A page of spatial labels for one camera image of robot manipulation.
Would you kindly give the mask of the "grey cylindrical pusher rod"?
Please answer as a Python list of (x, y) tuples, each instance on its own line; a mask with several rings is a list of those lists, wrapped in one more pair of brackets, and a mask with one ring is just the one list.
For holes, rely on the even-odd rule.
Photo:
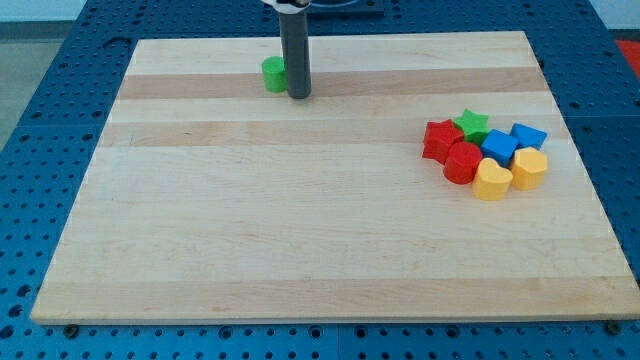
[(312, 89), (306, 11), (280, 14), (279, 26), (288, 95), (305, 99)]

